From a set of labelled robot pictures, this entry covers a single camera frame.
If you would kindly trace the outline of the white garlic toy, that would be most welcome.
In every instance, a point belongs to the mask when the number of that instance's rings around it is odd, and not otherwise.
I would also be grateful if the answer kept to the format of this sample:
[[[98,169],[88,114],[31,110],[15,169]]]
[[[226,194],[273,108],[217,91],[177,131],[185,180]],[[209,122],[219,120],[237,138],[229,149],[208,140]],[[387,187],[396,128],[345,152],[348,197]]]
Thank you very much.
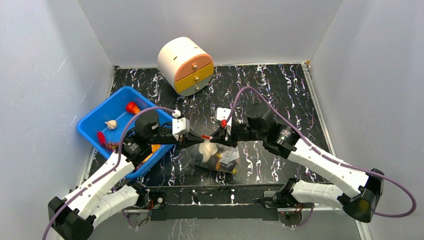
[[[210,142],[209,139],[206,139],[203,143],[199,144],[198,151],[202,155],[201,162],[207,163],[211,156],[218,152],[218,147],[216,143]]]

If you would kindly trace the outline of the clear zip top bag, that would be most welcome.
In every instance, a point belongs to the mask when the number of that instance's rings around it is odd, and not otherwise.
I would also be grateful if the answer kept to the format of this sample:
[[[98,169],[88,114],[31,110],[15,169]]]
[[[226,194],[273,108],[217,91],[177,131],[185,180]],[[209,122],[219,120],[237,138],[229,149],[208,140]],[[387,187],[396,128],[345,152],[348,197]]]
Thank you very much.
[[[201,137],[204,138],[204,141],[210,140],[209,136],[202,135]],[[217,145],[217,148],[218,148],[218,152],[214,155],[217,155],[220,158],[220,160],[219,160],[220,162],[228,163],[228,162],[231,162],[231,161],[236,161],[238,163],[238,166],[240,165],[240,153],[239,153],[239,149],[237,147],[230,147],[230,146],[226,146],[226,145],[218,144],[218,143],[216,143],[216,145]],[[202,163],[202,164],[199,164],[199,165],[193,164],[191,154],[199,153],[199,144],[196,144],[196,145],[189,147],[187,152],[190,155],[190,163],[192,165],[211,170],[207,167],[206,163]]]

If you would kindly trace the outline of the dark purple plum toy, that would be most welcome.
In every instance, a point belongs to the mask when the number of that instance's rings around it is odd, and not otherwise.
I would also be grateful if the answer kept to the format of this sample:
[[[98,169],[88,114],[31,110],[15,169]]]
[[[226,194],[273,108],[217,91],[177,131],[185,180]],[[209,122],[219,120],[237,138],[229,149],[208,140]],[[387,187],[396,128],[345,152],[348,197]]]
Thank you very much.
[[[212,155],[206,162],[207,167],[213,171],[221,170],[220,158],[217,155]]]

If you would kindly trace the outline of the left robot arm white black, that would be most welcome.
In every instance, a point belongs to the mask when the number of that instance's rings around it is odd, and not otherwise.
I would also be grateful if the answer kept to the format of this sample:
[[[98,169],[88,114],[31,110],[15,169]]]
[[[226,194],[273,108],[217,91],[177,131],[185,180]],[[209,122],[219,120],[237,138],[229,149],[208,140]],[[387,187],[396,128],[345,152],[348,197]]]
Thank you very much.
[[[159,123],[160,109],[172,114],[170,127]],[[117,152],[77,189],[48,203],[50,221],[42,238],[46,239],[53,229],[64,240],[87,240],[98,225],[121,210],[144,208],[150,198],[142,189],[125,185],[113,193],[109,191],[152,153],[152,144],[184,149],[204,140],[191,130],[189,120],[179,110],[159,106],[141,110],[124,127]]]

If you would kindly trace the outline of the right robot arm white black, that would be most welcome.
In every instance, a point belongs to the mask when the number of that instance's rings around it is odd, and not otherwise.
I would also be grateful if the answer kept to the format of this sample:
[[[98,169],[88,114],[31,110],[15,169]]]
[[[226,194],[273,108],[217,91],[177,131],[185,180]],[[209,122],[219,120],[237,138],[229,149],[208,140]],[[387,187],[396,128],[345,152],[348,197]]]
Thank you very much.
[[[290,126],[275,119],[271,109],[254,103],[246,110],[247,122],[238,123],[229,108],[219,107],[214,114],[218,129],[212,143],[236,147],[238,142],[261,141],[270,153],[303,165],[328,180],[329,184],[290,180],[281,191],[288,207],[314,203],[342,209],[353,219],[370,223],[382,195],[383,173],[374,168],[370,173],[352,169],[340,159],[301,138]]]

